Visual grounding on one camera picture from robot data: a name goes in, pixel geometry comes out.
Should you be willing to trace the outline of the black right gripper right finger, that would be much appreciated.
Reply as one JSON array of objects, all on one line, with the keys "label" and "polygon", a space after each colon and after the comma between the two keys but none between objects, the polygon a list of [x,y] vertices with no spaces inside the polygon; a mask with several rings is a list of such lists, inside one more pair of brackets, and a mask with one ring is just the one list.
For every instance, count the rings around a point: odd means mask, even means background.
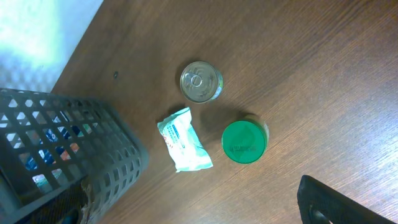
[{"label": "black right gripper right finger", "polygon": [[395,224],[309,175],[300,180],[297,200],[301,220],[306,224]]}]

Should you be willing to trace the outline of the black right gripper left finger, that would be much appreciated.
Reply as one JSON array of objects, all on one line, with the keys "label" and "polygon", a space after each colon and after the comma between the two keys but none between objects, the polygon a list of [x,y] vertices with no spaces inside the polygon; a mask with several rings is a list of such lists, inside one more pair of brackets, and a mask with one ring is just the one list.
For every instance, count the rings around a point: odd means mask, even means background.
[{"label": "black right gripper left finger", "polygon": [[61,223],[77,224],[83,218],[82,209],[88,205],[87,193],[80,184],[73,184],[55,198],[32,213],[20,218],[17,224],[29,223]]}]

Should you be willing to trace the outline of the blue tissue box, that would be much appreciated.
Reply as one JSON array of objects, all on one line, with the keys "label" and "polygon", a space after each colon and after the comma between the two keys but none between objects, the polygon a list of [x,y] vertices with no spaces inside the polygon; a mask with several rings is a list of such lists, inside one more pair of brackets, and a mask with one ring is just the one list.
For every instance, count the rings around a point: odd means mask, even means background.
[{"label": "blue tissue box", "polygon": [[72,162],[72,159],[81,159],[85,155],[82,143],[77,142],[85,135],[77,125],[67,127],[70,122],[82,119],[81,113],[78,111],[69,113],[65,110],[34,111],[32,116],[34,121],[43,127],[37,131],[28,130],[26,135],[33,145],[40,146],[37,151],[38,156],[46,166],[50,167],[50,172],[58,183],[66,184],[69,177],[82,178],[85,173]]}]

